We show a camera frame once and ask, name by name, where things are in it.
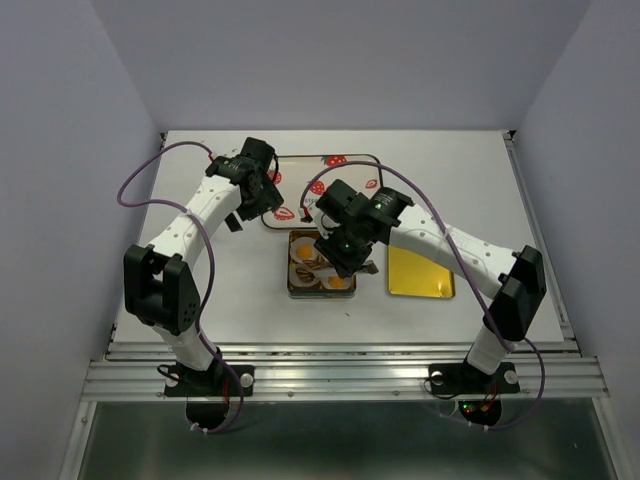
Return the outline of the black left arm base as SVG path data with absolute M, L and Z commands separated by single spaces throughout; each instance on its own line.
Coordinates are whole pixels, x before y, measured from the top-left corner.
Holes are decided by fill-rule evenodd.
M 210 367 L 207 371 L 196 371 L 180 363 L 160 364 L 156 371 L 164 378 L 164 395 L 169 398 L 189 397 L 240 397 L 240 389 L 244 396 L 253 395 L 255 368 L 253 365 L 232 365 L 240 383 L 221 364 Z

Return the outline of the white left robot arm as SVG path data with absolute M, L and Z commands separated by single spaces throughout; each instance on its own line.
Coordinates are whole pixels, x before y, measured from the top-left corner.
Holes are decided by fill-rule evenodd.
M 220 355 L 200 326 L 210 294 L 200 293 L 192 269 L 202 252 L 211 254 L 210 238 L 221 226 L 241 230 L 284 202 L 274 180 L 275 149 L 263 140 L 245 139 L 233 157 L 208 156 L 209 164 L 186 205 L 161 200 L 178 210 L 174 220 L 145 246 L 124 255 L 124 305 L 170 346 L 188 382 L 199 393 L 215 392 L 222 382 Z

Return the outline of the orange cookie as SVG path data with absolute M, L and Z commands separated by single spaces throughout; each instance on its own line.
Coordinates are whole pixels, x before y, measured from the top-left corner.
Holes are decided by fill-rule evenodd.
M 302 261 L 310 260 L 315 257 L 314 248 L 309 244 L 298 246 L 296 248 L 295 253 L 296 253 L 296 256 Z
M 315 280 L 315 274 L 312 271 L 304 270 L 302 268 L 295 270 L 297 277 L 305 283 L 310 283 Z
M 344 280 L 340 277 L 331 277 L 328 280 L 328 284 L 332 289 L 342 289 L 344 287 Z

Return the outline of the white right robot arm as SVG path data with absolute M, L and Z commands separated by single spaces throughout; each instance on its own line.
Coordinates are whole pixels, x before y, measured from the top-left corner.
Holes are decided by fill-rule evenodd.
M 463 384 L 482 390 L 514 344 L 527 336 L 547 292 L 543 257 L 526 245 L 495 246 L 447 225 L 435 213 L 389 187 L 373 196 L 334 181 L 304 208 L 320 238 L 316 249 L 337 274 L 351 277 L 377 243 L 414 253 L 465 279 L 483 310 L 483 325 L 460 366 Z

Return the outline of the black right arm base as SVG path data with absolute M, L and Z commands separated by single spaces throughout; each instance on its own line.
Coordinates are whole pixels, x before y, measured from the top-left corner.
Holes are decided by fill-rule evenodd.
M 431 364 L 426 389 L 437 397 L 453 397 L 495 392 L 516 394 L 520 392 L 520 385 L 511 362 L 502 362 L 494 373 L 486 374 L 463 361 Z

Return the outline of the metal tongs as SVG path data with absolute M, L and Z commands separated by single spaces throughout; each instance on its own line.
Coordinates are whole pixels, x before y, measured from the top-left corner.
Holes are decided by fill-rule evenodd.
M 315 280 L 318 278 L 321 278 L 323 276 L 327 276 L 327 271 L 328 269 L 331 267 L 331 264 L 324 260 L 324 259 L 320 259 L 320 260 L 315 260 L 313 262 L 311 261 L 306 261 L 304 263 L 296 263 L 294 266 L 294 273 L 296 274 L 295 270 L 302 268 L 304 270 L 308 270 L 308 271 L 312 271 L 315 274 Z

